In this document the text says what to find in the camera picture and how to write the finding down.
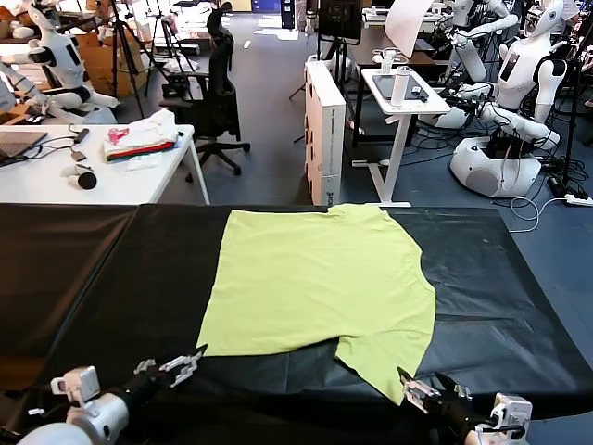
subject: laptop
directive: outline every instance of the laptop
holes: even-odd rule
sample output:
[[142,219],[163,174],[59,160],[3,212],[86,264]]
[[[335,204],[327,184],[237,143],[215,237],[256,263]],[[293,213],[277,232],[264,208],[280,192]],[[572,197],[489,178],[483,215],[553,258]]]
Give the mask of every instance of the laptop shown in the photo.
[[33,146],[37,146],[47,133],[42,132],[2,132],[0,131],[0,165],[12,163]]

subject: black round object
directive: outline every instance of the black round object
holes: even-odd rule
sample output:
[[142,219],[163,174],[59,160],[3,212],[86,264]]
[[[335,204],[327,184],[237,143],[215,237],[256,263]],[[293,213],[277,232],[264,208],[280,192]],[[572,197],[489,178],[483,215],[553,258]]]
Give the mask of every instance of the black round object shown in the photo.
[[84,190],[91,190],[96,186],[96,176],[91,172],[84,172],[78,177],[78,185]]

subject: white desk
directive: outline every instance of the white desk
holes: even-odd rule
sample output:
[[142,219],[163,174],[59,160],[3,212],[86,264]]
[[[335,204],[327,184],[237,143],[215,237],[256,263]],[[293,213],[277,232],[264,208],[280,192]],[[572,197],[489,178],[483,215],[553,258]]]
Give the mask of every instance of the white desk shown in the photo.
[[[200,187],[206,204],[209,204],[208,191],[194,147],[194,127],[179,125],[183,137],[175,148],[160,155],[158,165],[143,170],[127,171],[128,161],[107,163],[103,152],[103,138],[110,128],[125,125],[87,125],[90,133],[74,147],[84,153],[87,159],[81,164],[93,168],[97,185],[91,190],[83,190],[72,184],[63,171],[75,164],[69,149],[61,149],[42,159],[29,159],[24,162],[0,167],[0,202],[27,204],[98,204],[98,205],[138,205],[155,203],[162,195],[177,166],[186,158],[196,187]],[[3,132],[45,132],[45,139],[72,134],[67,125],[40,126],[2,126]],[[64,146],[71,143],[64,139],[49,143],[50,146]]]
[[362,77],[364,81],[371,88],[372,95],[379,104],[379,108],[385,115],[397,117],[399,124],[397,125],[396,138],[393,141],[393,147],[391,148],[391,156],[389,157],[389,166],[387,168],[387,176],[383,180],[383,176],[379,171],[379,163],[368,163],[367,167],[371,173],[372,181],[377,190],[377,195],[381,201],[381,205],[386,207],[392,204],[391,197],[393,196],[393,190],[396,186],[397,173],[399,171],[399,164],[401,163],[401,157],[404,153],[406,145],[406,137],[408,135],[408,129],[410,128],[410,120],[413,114],[444,114],[447,113],[450,108],[439,96],[436,91],[428,86],[428,83],[424,81],[422,77],[413,71],[411,76],[414,80],[422,87],[422,89],[428,94],[427,101],[422,102],[420,100],[404,100],[403,105],[395,107],[391,105],[388,100],[385,100],[381,95],[381,92],[377,88],[372,76],[381,73],[380,69],[367,69],[362,70]]

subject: cloth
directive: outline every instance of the cloth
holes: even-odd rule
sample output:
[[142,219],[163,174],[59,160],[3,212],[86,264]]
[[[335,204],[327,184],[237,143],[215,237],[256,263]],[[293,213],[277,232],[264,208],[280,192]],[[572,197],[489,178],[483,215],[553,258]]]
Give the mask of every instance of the cloth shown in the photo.
[[110,129],[103,140],[103,149],[107,160],[126,158],[171,148],[170,144],[177,141],[177,136],[175,115],[167,109],[161,109],[123,129]]
[[435,322],[421,254],[376,207],[234,210],[197,344],[259,355],[339,337],[336,357],[400,403],[397,366],[416,372]]
[[568,21],[574,16],[578,15],[581,11],[579,7],[576,5],[575,0],[563,0],[564,1],[564,9],[562,10],[562,20]]

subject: black tablecloth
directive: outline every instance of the black tablecloth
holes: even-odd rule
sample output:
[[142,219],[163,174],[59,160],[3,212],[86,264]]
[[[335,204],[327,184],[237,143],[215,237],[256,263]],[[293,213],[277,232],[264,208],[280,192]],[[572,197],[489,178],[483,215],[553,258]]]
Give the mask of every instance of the black tablecloth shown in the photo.
[[0,206],[0,388],[34,383],[133,211]]
[[[125,381],[140,359],[190,350],[230,210],[139,208],[40,382],[94,364],[108,388]],[[524,395],[539,418],[593,409],[593,372],[495,210],[390,213],[422,247],[423,271],[437,293],[435,334],[420,377],[432,382],[437,370],[453,377],[488,412],[498,391]],[[300,420],[392,421],[395,405],[337,362],[334,350],[330,340],[272,356],[206,358],[175,394],[193,405],[244,404]]]

